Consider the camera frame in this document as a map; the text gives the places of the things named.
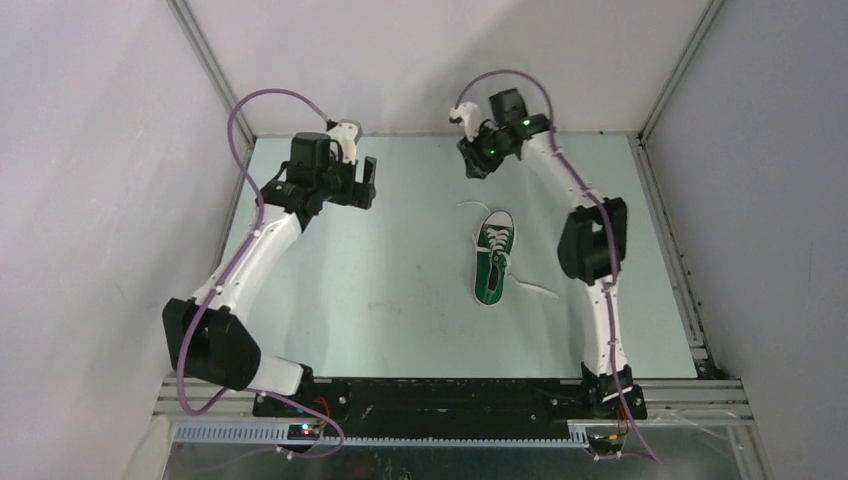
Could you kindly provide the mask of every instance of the floor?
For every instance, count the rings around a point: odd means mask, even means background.
[[[249,325],[263,351],[321,376],[580,376],[588,302],[562,273],[556,245],[568,214],[515,158],[486,180],[468,180],[448,136],[372,137],[377,158],[370,210],[327,204],[271,272]],[[583,175],[629,209],[619,308],[638,378],[694,378],[683,324],[626,136],[560,139]],[[259,139],[250,172],[263,184],[288,160],[289,140]],[[516,223],[512,273],[559,299],[507,282],[494,307],[475,303],[471,234],[484,202]],[[245,189],[228,255],[253,216]]]

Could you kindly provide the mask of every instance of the cable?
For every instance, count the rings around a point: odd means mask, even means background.
[[[233,160],[236,162],[236,165],[238,166],[242,175],[244,175],[244,179],[247,181],[248,185],[250,185],[250,188],[253,190],[253,193],[256,195],[256,214],[255,214],[255,217],[254,217],[254,220],[253,220],[253,226],[257,230],[259,228],[261,228],[262,224],[263,224],[262,222],[263,222],[264,217],[265,217],[265,202],[262,199],[262,194],[259,190],[259,186],[256,184],[256,181],[253,179],[253,177],[247,171],[247,167],[245,166],[244,161],[242,161],[241,156],[238,153],[238,148],[236,147],[236,143],[235,143],[235,137],[233,136],[233,126],[235,124],[235,121],[236,121],[236,118],[238,116],[239,111],[241,111],[242,107],[244,107],[244,105],[247,102],[249,102],[250,100],[252,100],[256,97],[259,97],[261,95],[266,95],[266,94],[281,94],[281,95],[288,95],[288,96],[297,98],[298,100],[306,103],[306,105],[308,105],[316,114],[318,114],[318,116],[321,117],[321,119],[325,123],[327,123],[329,121],[329,118],[327,117],[327,115],[320,108],[318,108],[314,103],[312,103],[312,101],[310,101],[308,98],[304,97],[303,95],[301,95],[297,92],[282,89],[282,88],[266,88],[266,89],[263,89],[263,90],[257,90],[253,93],[248,94],[244,98],[242,98],[233,107],[233,110],[230,112],[229,119],[227,120],[227,140],[228,140],[229,145],[230,145],[230,153],[233,156]],[[206,313],[206,310],[209,308],[209,305],[212,303],[212,300],[215,298],[215,296],[217,294],[216,288],[222,287],[226,283],[230,274],[233,272],[236,265],[238,265],[238,262],[242,259],[242,257],[244,257],[244,255],[247,253],[248,249],[253,244],[253,241],[255,239],[256,239],[256,237],[254,235],[247,235],[246,236],[244,242],[242,242],[242,244],[239,246],[238,250],[236,251],[235,255],[233,255],[233,258],[230,260],[230,262],[227,264],[227,266],[221,272],[221,276],[218,278],[218,280],[215,282],[214,286],[209,290],[209,293],[206,295],[206,297],[201,302],[200,306],[197,309],[197,312],[194,314],[194,317],[192,317],[191,322],[189,322],[188,328],[186,328],[185,336],[183,337],[182,344],[180,345],[180,352],[179,352],[179,356],[177,358],[176,374],[177,374],[177,400],[179,401],[180,406],[183,408],[183,411],[185,411],[185,413],[187,415],[198,416],[198,415],[202,415],[202,414],[206,413],[210,408],[212,408],[212,406],[227,391],[226,388],[222,388],[203,407],[201,407],[199,409],[192,408],[192,406],[189,405],[189,403],[188,403],[188,399],[186,398],[186,393],[185,393],[186,357],[188,356],[188,348],[189,348],[189,344],[191,343],[191,339],[194,337],[194,334],[197,331],[197,327],[200,324],[200,319],[203,318],[203,314]],[[269,397],[271,397],[275,400],[283,402],[283,403],[290,405],[294,408],[297,408],[297,409],[299,409],[303,412],[309,413],[310,415],[314,415],[316,418],[332,425],[332,427],[336,430],[336,432],[339,435],[339,442],[335,446],[333,446],[333,448],[331,448],[330,450],[328,450],[326,452],[322,452],[320,454],[308,454],[308,453],[297,453],[297,452],[289,451],[288,455],[290,457],[323,458],[323,457],[332,455],[333,453],[336,453],[342,447],[342,445],[344,445],[344,442],[345,442],[344,432],[342,431],[339,424],[336,423],[333,419],[329,418],[328,415],[324,415],[322,413],[319,413],[319,412],[317,412],[317,411],[315,411],[315,410],[313,410],[309,407],[301,405],[300,403],[298,403],[298,402],[296,402],[296,401],[294,401],[290,398],[287,398],[283,395],[280,395],[276,392],[260,392],[258,390],[251,390],[251,389],[248,389],[247,391],[250,391],[250,392],[253,392],[253,393],[258,393],[260,395],[267,395],[267,396],[269,396]],[[234,459],[230,459],[230,460],[228,460],[227,462],[225,462],[221,465],[218,465],[218,466],[215,466],[215,467],[209,467],[209,468],[203,469],[201,471],[210,471],[210,470],[216,470],[218,468],[223,468],[223,467],[226,467],[226,466],[228,466],[228,465],[230,465],[234,462],[237,462],[237,461],[239,461],[243,458],[250,457],[250,456],[253,456],[253,455],[256,455],[256,454],[259,454],[259,453],[264,453],[264,452],[269,452],[269,451],[279,452],[279,451],[281,451],[281,448],[282,447],[263,447],[263,448],[259,448],[259,449],[256,449],[256,450],[252,450],[252,451],[247,452],[247,453],[245,453],[241,456],[238,456]]]
[[[556,122],[554,122],[554,106],[553,106],[553,102],[551,102],[551,97],[548,94],[548,91],[545,89],[545,87],[542,85],[542,83],[539,82],[535,77],[533,77],[533,76],[531,76],[527,73],[524,73],[520,70],[512,70],[512,69],[492,70],[490,72],[486,72],[482,75],[479,75],[478,77],[471,80],[471,82],[469,82],[468,85],[466,85],[465,88],[462,89],[462,92],[460,92],[459,97],[456,99],[456,104],[454,104],[454,107],[459,107],[459,104],[462,103],[462,99],[465,97],[465,94],[468,92],[468,90],[472,86],[474,86],[474,84],[476,84],[480,80],[483,80],[483,79],[488,78],[488,77],[493,77],[495,75],[517,75],[521,78],[524,78],[525,80],[530,81],[530,83],[535,85],[536,88],[538,88],[539,91],[542,92],[542,96],[545,98],[545,104],[547,105],[547,108],[548,108],[548,119],[550,120],[550,125],[551,125],[550,129],[548,130],[548,141],[550,143],[551,151],[554,152],[554,155],[556,155],[557,159],[559,159],[559,161],[563,164],[565,169],[568,170],[568,173],[571,175],[571,177],[574,179],[574,181],[580,187],[580,190],[583,192],[583,194],[586,195],[586,197],[589,200],[591,200],[598,207],[598,210],[601,213],[601,220],[604,224],[604,229],[606,230],[607,245],[609,247],[609,255],[610,255],[610,266],[611,266],[611,270],[612,270],[612,272],[611,272],[612,273],[612,282],[604,282],[603,287],[604,287],[604,298],[606,298],[607,311],[609,313],[610,366],[612,367],[612,372],[613,372],[612,377],[613,377],[613,380],[615,381],[615,389],[618,392],[619,397],[621,398],[621,405],[624,407],[624,413],[627,416],[627,420],[633,426],[633,432],[636,433],[637,437],[639,437],[639,440],[642,442],[642,445],[645,447],[645,450],[647,450],[648,455],[655,462],[665,465],[665,462],[663,462],[662,459],[660,459],[660,457],[654,452],[654,450],[651,448],[651,446],[645,440],[645,437],[642,435],[642,432],[639,430],[639,427],[636,426],[636,422],[633,418],[633,412],[630,411],[630,406],[624,400],[624,398],[625,398],[624,397],[624,391],[621,387],[621,380],[618,378],[618,369],[616,368],[616,365],[615,365],[615,346],[618,343],[618,338],[616,337],[616,331],[615,331],[615,313],[613,312],[612,294],[610,293],[610,288],[612,288],[613,286],[615,286],[618,283],[618,274],[619,274],[619,264],[618,264],[618,262],[619,262],[619,260],[618,260],[618,252],[616,251],[616,248],[615,248],[615,237],[613,236],[613,233],[612,233],[612,221],[610,220],[609,214],[607,213],[606,208],[604,208],[603,203],[601,203],[601,201],[598,199],[598,197],[596,197],[595,194],[590,191],[589,185],[585,181],[583,181],[583,179],[580,177],[580,174],[577,173],[577,170],[574,168],[573,165],[571,165],[571,162],[568,161],[568,159],[565,157],[565,155],[562,153],[562,151],[560,150],[560,148],[556,144],[556,127],[555,127]]]

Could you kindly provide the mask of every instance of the ventilation grille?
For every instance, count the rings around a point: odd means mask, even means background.
[[[254,445],[294,445],[309,443],[304,440],[289,440],[286,432],[288,423],[227,423],[227,422],[179,422],[174,435],[175,442],[186,443],[246,443]],[[408,439],[348,437],[345,445],[368,447],[556,447],[586,448],[586,428],[569,425],[571,438],[556,440],[452,440],[452,439]],[[319,443],[335,444],[337,437],[325,437]]]

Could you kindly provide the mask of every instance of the gray wall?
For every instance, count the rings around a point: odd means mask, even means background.
[[[236,182],[163,0],[0,2],[0,477],[119,478]]]
[[[777,478],[845,478],[848,3],[728,2],[649,140]]]

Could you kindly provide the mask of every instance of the sneaker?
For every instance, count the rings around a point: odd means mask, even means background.
[[[477,252],[474,299],[481,305],[495,305],[503,297],[509,254],[515,243],[512,215],[503,210],[493,212],[480,225],[474,240]]]

